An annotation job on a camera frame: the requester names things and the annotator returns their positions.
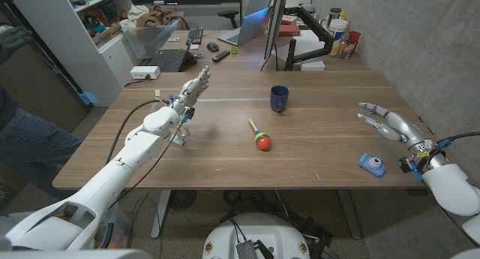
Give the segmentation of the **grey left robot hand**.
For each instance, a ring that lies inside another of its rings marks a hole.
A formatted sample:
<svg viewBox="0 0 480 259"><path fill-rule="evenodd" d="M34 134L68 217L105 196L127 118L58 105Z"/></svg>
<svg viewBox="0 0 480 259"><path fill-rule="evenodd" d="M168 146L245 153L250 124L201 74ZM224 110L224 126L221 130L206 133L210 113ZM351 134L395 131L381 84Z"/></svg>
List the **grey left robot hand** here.
<svg viewBox="0 0 480 259"><path fill-rule="evenodd" d="M201 94L209 87L208 81L211 73L206 65L200 73L192 80L187 81L175 97L172 108L179 115L183 114L186 107L192 107Z"/></svg>

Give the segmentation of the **white and black gloved hand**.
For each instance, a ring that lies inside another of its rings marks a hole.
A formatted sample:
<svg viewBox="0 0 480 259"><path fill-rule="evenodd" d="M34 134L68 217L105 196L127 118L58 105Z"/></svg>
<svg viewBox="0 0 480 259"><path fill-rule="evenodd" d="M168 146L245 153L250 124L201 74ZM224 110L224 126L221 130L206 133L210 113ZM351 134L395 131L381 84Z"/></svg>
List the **white and black gloved hand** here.
<svg viewBox="0 0 480 259"><path fill-rule="evenodd" d="M1 64L32 38L32 32L22 26L1 24Z"/></svg>

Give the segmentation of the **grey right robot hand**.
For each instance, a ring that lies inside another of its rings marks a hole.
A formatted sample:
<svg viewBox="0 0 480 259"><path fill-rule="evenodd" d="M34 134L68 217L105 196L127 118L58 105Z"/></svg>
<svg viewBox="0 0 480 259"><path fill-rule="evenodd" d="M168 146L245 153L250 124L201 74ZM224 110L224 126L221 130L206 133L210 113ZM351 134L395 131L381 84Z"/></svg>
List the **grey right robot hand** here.
<svg viewBox="0 0 480 259"><path fill-rule="evenodd" d="M358 118L376 129L387 140L402 143L412 154L429 151L428 157L418 163L418 169L424 173L436 167L449 164L441 150L433 144L426 146L424 133L401 114L392 112L376 104L361 102L358 104L369 114L358 114Z"/></svg>

